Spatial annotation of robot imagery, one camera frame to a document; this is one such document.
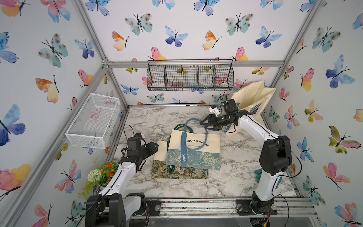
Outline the cream bag green handles floral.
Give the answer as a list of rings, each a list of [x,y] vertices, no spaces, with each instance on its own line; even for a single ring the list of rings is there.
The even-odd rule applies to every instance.
[[[192,168],[166,164],[166,153],[168,141],[158,141],[158,152],[154,156],[151,168],[152,179],[208,179],[209,173],[207,169]]]

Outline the cream bag blue floral pattern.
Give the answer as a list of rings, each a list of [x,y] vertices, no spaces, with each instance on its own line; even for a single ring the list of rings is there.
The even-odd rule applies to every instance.
[[[192,118],[183,125],[182,130],[173,130],[166,154],[166,164],[181,168],[221,169],[221,143],[219,134],[190,132],[188,123],[200,122]]]

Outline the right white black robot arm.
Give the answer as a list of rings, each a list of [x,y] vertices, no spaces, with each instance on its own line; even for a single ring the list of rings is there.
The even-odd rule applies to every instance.
[[[261,146],[259,158],[261,177],[259,185],[252,193],[251,209],[255,214],[269,212],[277,194],[275,190],[281,178],[292,164],[290,139],[267,129],[255,120],[247,110],[239,110],[233,99],[222,102],[223,115],[219,115],[218,108],[209,108],[210,114],[200,123],[205,129],[219,131],[224,126],[232,125],[248,132]]]

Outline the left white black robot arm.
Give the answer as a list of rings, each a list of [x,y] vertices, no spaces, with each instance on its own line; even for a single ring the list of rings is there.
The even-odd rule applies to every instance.
[[[144,193],[125,195],[131,179],[146,160],[158,152],[158,143],[146,142],[142,133],[127,139],[115,176],[98,195],[91,196],[79,222],[85,227],[147,227],[150,211]]]

